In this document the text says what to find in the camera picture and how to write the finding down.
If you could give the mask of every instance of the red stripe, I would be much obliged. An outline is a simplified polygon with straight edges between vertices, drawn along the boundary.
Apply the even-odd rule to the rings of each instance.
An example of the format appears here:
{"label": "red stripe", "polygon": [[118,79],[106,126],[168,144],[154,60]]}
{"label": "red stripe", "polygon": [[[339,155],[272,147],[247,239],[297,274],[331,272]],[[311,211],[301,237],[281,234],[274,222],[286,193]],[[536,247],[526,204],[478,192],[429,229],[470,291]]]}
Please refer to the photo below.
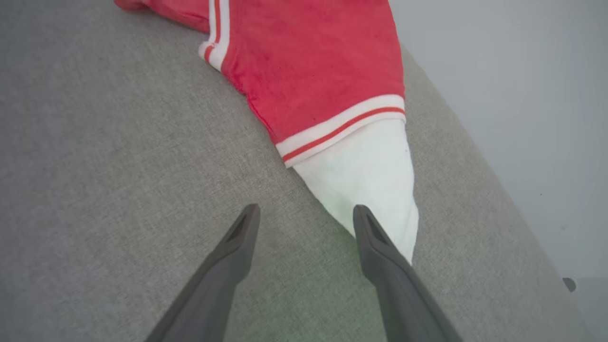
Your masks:
{"label": "red stripe", "polygon": [[209,46],[207,46],[205,49],[204,57],[207,62],[209,62],[209,55],[211,54],[211,51],[213,51],[213,48],[215,48],[215,46],[219,43],[219,36],[222,33],[220,23],[221,19],[219,15],[219,0],[214,0],[213,4],[215,6],[215,42],[213,44],[209,44]]}
{"label": "red stripe", "polygon": [[207,46],[207,48],[205,49],[205,61],[209,62],[209,55],[211,54],[212,50],[213,46],[211,45]]}
{"label": "red stripe", "polygon": [[215,0],[215,43],[219,43],[219,35],[222,33],[219,15],[219,0]]}
{"label": "red stripe", "polygon": [[399,113],[403,113],[403,115],[405,115],[406,111],[404,111],[401,108],[398,107],[384,107],[384,108],[378,108],[377,110],[372,110],[369,111],[367,113],[363,113],[359,116],[356,116],[348,121],[346,121],[346,123],[344,123],[342,126],[338,127],[337,129],[335,129],[334,131],[332,131],[331,133],[327,134],[326,136],[322,136],[321,138],[318,138],[315,141],[309,142],[308,144],[295,149],[292,152],[287,153],[285,156],[283,156],[283,162],[286,162],[288,160],[290,160],[291,158],[306,152],[308,150],[310,150],[311,148],[319,145],[319,144],[323,144],[324,142],[326,142],[327,140],[335,137],[336,135],[338,135],[341,131],[344,131],[345,129],[347,129],[348,127],[352,126],[353,124],[355,124],[358,121],[361,121],[363,119],[365,119],[366,117],[370,117],[372,115],[378,114],[378,113],[384,113],[384,112],[388,112],[388,111],[398,111]]}

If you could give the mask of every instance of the gray upholstery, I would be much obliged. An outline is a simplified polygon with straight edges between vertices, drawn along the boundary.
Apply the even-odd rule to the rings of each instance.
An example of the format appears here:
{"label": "gray upholstery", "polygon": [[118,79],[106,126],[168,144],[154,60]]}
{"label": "gray upholstery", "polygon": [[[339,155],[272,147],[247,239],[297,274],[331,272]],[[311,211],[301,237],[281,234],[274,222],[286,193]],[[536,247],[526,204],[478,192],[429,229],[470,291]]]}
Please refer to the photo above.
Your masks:
{"label": "gray upholstery", "polygon": [[[283,167],[202,35],[111,1],[0,4],[0,341],[142,341],[245,204],[226,341],[382,341],[354,239]],[[407,51],[414,267],[466,341],[587,341],[566,288]]]}

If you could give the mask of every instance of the white stripe trim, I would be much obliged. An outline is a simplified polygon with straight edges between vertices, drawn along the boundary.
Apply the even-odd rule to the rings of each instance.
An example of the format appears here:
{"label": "white stripe trim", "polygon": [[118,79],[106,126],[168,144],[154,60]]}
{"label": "white stripe trim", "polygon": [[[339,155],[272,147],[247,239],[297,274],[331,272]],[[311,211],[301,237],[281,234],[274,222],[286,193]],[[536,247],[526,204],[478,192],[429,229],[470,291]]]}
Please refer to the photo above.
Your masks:
{"label": "white stripe trim", "polygon": [[210,44],[213,44],[215,41],[216,35],[216,22],[215,22],[215,3],[213,0],[209,0],[209,39],[202,42],[202,44],[198,47],[198,55],[205,59],[205,50]]}
{"label": "white stripe trim", "polygon": [[354,119],[355,117],[358,117],[361,114],[365,114],[369,111],[377,110],[378,108],[384,107],[397,107],[400,109],[404,109],[404,99],[399,95],[391,94],[380,95],[372,97],[371,99],[367,99],[363,102],[359,102],[356,105],[350,107],[349,109],[332,117],[331,119],[321,122],[320,124],[317,124],[313,127],[307,128],[306,130],[303,130],[300,133],[296,133],[290,136],[289,138],[279,142],[276,145],[277,150],[281,154],[281,157],[285,156],[286,154],[297,150],[298,148],[309,144],[312,141],[315,141],[330,134],[331,132],[340,128],[340,126],[342,126],[349,120]]}
{"label": "white stripe trim", "polygon": [[297,156],[295,156],[295,157],[293,157],[293,158],[285,161],[285,166],[286,167],[292,167],[293,165],[296,165],[300,161],[303,161],[304,159],[306,159],[306,158],[308,158],[308,157],[310,157],[312,155],[315,155],[316,153],[321,152],[322,150],[325,150],[326,148],[332,146],[333,144],[335,144],[338,141],[342,140],[343,138],[345,138],[346,136],[348,136],[352,132],[358,130],[359,128],[361,128],[361,127],[363,127],[365,125],[368,125],[368,124],[370,124],[372,122],[376,122],[376,121],[379,121],[379,120],[386,120],[386,119],[400,119],[400,120],[405,121],[406,116],[403,115],[403,113],[400,113],[398,111],[389,111],[389,112],[378,113],[378,114],[372,115],[370,117],[366,117],[365,119],[362,119],[362,120],[357,121],[354,124],[350,125],[344,131],[341,131],[340,133],[338,133],[336,136],[332,137],[331,139],[328,139],[327,141],[325,141],[325,142],[323,142],[323,143],[321,143],[319,145],[316,145],[315,147],[312,147],[311,149],[306,150],[306,151],[300,153],[299,155],[297,155]]}
{"label": "white stripe trim", "polygon": [[222,63],[228,52],[230,44],[230,4],[229,0],[219,0],[219,42],[215,44],[216,38],[216,15],[215,2],[209,0],[209,39],[203,42],[198,48],[198,55],[205,59],[205,50],[208,46],[213,46],[209,54],[209,64],[215,69],[222,71]]}

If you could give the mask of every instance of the gray fabric surface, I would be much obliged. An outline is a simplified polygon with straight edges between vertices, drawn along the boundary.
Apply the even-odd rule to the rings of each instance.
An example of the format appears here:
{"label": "gray fabric surface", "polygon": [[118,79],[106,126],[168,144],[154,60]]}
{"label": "gray fabric surface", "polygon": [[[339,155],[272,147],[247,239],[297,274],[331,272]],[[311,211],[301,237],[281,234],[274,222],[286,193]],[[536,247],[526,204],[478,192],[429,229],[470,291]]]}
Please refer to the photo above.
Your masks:
{"label": "gray fabric surface", "polygon": [[[111,1],[0,4],[0,340],[142,341],[245,204],[226,341],[382,341],[354,239],[283,167],[200,33]],[[583,341],[568,292],[404,51],[415,269],[467,341]]]}

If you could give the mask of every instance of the white cloth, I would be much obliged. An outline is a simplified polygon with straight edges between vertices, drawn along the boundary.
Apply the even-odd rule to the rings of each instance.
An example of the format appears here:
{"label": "white cloth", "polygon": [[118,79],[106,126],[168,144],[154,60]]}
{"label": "white cloth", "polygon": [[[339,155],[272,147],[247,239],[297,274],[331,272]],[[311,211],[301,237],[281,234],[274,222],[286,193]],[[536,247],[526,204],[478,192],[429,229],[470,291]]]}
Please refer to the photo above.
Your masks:
{"label": "white cloth", "polygon": [[418,208],[403,120],[368,124],[293,168],[353,236],[354,206],[370,208],[399,252],[412,263]]}

